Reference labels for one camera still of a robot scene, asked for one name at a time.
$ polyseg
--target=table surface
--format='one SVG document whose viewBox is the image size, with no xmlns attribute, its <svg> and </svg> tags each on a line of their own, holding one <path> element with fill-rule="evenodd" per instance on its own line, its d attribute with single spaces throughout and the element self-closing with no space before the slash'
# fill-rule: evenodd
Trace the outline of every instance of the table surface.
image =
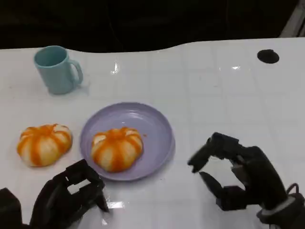
<svg viewBox="0 0 305 229">
<path fill-rule="evenodd" d="M 260 62 L 262 49 L 273 49 L 280 61 Z M 285 186 L 298 182 L 305 192 L 304 38 L 196 42 L 154 52 L 69 51 L 82 66 L 84 82 L 61 96 L 48 94 L 33 65 L 36 51 L 0 51 L 0 184 L 19 198 L 25 223 L 46 181 L 81 159 L 79 137 L 88 118 L 122 101 L 160 110 L 173 127 L 176 152 L 151 177 L 107 182 L 112 214 L 94 208 L 80 229 L 264 228 L 255 216 L 258 207 L 222 212 L 187 166 L 215 131 L 261 147 Z M 16 153 L 21 131 L 52 123 L 71 129 L 71 151 L 50 167 L 27 167 Z M 223 185 L 239 184 L 227 161 L 212 160 L 205 171 Z"/>
</svg>

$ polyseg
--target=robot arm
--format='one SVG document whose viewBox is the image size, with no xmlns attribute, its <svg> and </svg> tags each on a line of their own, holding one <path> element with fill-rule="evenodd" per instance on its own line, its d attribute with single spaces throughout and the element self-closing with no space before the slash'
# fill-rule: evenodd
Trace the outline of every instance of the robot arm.
<svg viewBox="0 0 305 229">
<path fill-rule="evenodd" d="M 68 191 L 70 185 L 86 179 L 90 183 L 78 192 L 71 194 Z M 99 175 L 83 159 L 44 185 L 34 204 L 29 225 L 22 224 L 18 199 L 7 188 L 1 189 L 0 222 L 11 229 L 66 229 L 95 205 L 102 211 L 109 211 L 103 188 Z"/>
<path fill-rule="evenodd" d="M 244 188 L 222 187 L 208 173 L 199 172 L 211 156 L 230 160 L 231 170 Z M 286 192 L 278 173 L 260 148 L 244 147 L 238 139 L 214 133 L 188 165 L 193 166 L 193 173 L 199 172 L 222 210 L 245 209 L 247 205 L 257 204 L 262 207 L 257 214 L 262 223 L 275 224 L 282 229 L 305 227 L 305 221 L 301 221 L 305 219 L 303 196 Z"/>
</svg>

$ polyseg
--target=mug handle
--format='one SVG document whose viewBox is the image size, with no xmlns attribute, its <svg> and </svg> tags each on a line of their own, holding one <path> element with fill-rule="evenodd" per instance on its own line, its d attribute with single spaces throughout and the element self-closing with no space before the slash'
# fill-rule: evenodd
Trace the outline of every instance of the mug handle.
<svg viewBox="0 0 305 229">
<path fill-rule="evenodd" d="M 81 71 L 81 66 L 77 61 L 74 60 L 68 60 L 68 62 L 72 65 L 74 65 L 74 67 L 76 68 L 77 74 L 78 74 L 78 80 L 75 80 L 75 82 L 77 84 L 81 84 L 82 80 L 83 80 L 83 75 L 82 75 L 82 71 Z"/>
</svg>

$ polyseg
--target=plate rim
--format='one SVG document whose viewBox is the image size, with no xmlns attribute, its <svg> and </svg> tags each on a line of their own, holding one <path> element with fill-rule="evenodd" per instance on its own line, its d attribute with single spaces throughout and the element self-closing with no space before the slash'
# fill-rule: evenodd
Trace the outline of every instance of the plate rim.
<svg viewBox="0 0 305 229">
<path fill-rule="evenodd" d="M 105 179 L 108 179 L 108 180 L 112 180 L 112 181 L 133 181 L 133 180 L 139 180 L 139 179 L 142 179 L 142 178 L 145 178 L 149 175 L 152 175 L 153 173 L 155 173 L 156 171 L 158 171 L 162 166 L 164 166 L 164 164 L 166 164 L 166 162 L 168 161 L 169 158 L 171 158 L 171 156 L 175 153 L 175 148 L 176 148 L 176 141 L 175 141 L 175 138 L 174 138 L 174 134 L 173 134 L 173 128 L 170 124 L 170 122 L 168 121 L 168 119 L 166 118 L 165 115 L 163 115 L 159 110 L 157 110 L 156 108 L 150 106 L 150 105 L 147 105 L 147 104 L 144 104 L 144 103 L 139 103 L 139 102 L 120 102 L 120 103 L 115 103 L 115 104 L 111 104 L 111 105 L 108 105 L 106 107 L 103 107 L 102 109 L 98 110 L 96 113 L 94 113 L 85 123 L 85 125 L 83 126 L 82 130 L 81 130 L 81 135 L 80 135 L 80 153 L 81 153 L 81 156 L 83 157 L 83 159 L 85 159 L 87 161 L 86 158 L 84 158 L 84 154 L 83 153 L 83 148 L 82 148 L 82 142 L 84 141 L 83 139 L 83 136 L 84 136 L 84 130 L 85 130 L 85 127 L 87 125 L 89 125 L 90 121 L 92 119 L 94 119 L 96 116 L 99 115 L 99 113 L 103 112 L 103 110 L 105 109 L 109 109 L 113 106 L 118 106 L 118 105 L 121 105 L 121 104 L 128 104 L 128 105 L 133 105 L 133 104 L 136 104 L 136 105 L 140 105 L 140 106 L 146 106 L 148 107 L 149 109 L 152 109 L 154 111 L 156 111 L 157 113 L 159 113 L 160 116 L 162 116 L 164 118 L 164 120 L 166 121 L 166 124 L 168 125 L 169 129 L 170 129 L 170 132 L 171 132 L 171 136 L 172 136 L 172 139 L 171 139 L 171 145 L 170 145 L 170 149 L 168 151 L 168 153 L 166 154 L 166 156 L 164 157 L 164 159 L 162 160 L 162 162 L 160 162 L 156 167 L 154 167 L 153 169 L 149 170 L 148 172 L 142 174 L 142 175 L 138 175 L 136 177 L 133 177 L 133 178 L 113 178 L 111 177 L 111 173 L 108 173 L 106 172 L 106 176 L 105 175 L 101 175 L 98 171 L 96 171 L 99 176 L 101 176 L 102 178 L 105 178 Z"/>
</svg>

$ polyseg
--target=pumpkin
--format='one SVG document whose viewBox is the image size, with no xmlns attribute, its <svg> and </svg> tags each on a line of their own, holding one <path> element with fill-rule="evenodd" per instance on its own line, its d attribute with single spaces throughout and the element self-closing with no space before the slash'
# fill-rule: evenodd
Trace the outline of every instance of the pumpkin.
<svg viewBox="0 0 305 229">
<path fill-rule="evenodd" d="M 142 148 L 141 135 L 136 129 L 111 129 L 93 137 L 91 157 L 107 172 L 122 172 L 140 157 Z"/>
<path fill-rule="evenodd" d="M 42 167 L 53 164 L 72 145 L 68 127 L 59 124 L 28 127 L 22 132 L 17 152 L 29 166 Z"/>
</svg>

